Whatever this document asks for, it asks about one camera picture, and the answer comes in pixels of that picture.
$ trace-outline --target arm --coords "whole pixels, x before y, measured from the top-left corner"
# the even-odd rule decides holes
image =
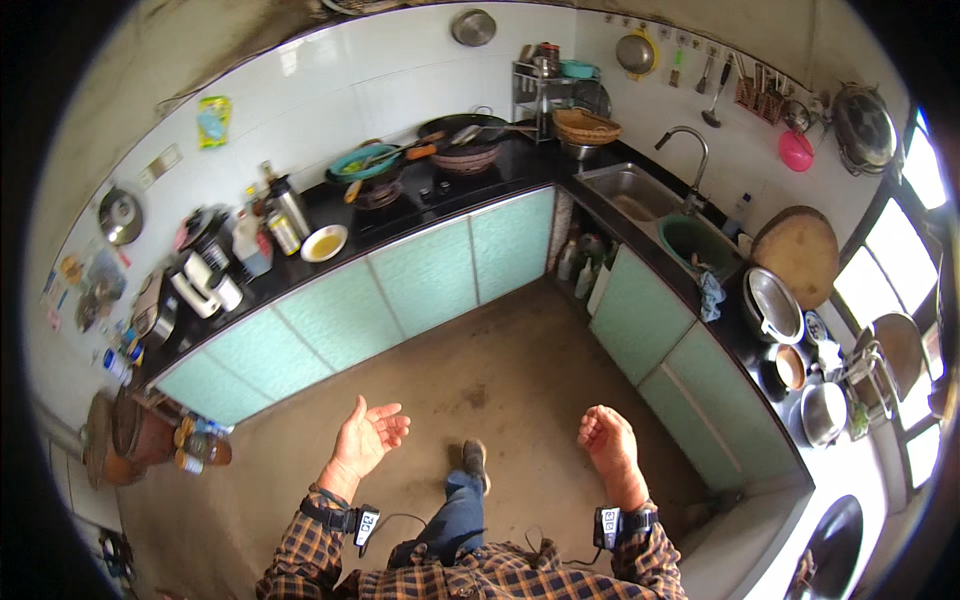
[[[399,404],[367,410],[367,401],[358,396],[356,408],[337,433],[333,456],[310,486],[307,501],[319,508],[348,509],[360,480],[410,433],[410,419],[397,416],[399,411]],[[297,510],[276,548],[274,563],[256,584],[257,598],[329,594],[340,578],[344,537]]]
[[[656,510],[636,464],[634,428],[612,408],[591,406],[580,422],[578,444],[604,480],[607,498],[624,513]],[[624,536],[613,551],[611,567],[618,579],[653,591],[660,598],[685,598],[677,561],[680,553],[655,523],[650,533]]]

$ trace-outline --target person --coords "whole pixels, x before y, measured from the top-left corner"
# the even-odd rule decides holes
[[[685,598],[680,553],[656,522],[618,537],[612,552],[615,579],[564,566],[552,540],[542,540],[537,553],[510,542],[484,542],[483,499],[491,481],[487,449],[478,440],[463,444],[463,467],[446,478],[446,503],[423,532],[394,549],[387,569],[355,569],[334,589],[346,534],[327,526],[326,513],[319,511],[347,509],[360,480],[400,447],[410,419],[399,411],[399,404],[368,409],[357,397],[333,456],[256,584],[258,598]],[[627,514],[656,510],[636,464],[633,428],[623,417],[607,406],[590,407],[577,442],[589,453],[614,506]]]

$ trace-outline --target bowl of oil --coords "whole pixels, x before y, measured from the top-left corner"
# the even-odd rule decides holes
[[[317,229],[300,247],[300,258],[307,262],[324,262],[337,255],[347,242],[347,228],[328,225]]]

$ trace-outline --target jeans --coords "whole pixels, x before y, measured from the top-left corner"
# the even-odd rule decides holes
[[[453,566],[457,551],[470,552],[483,545],[483,478],[454,470],[446,476],[446,502],[415,540],[396,547],[390,567],[409,566],[410,554],[422,542],[427,556]]]

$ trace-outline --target brown shoe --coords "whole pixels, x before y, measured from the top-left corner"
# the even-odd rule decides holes
[[[483,442],[470,439],[464,442],[464,471],[483,478],[483,494],[490,493],[490,476],[487,474],[487,447]]]

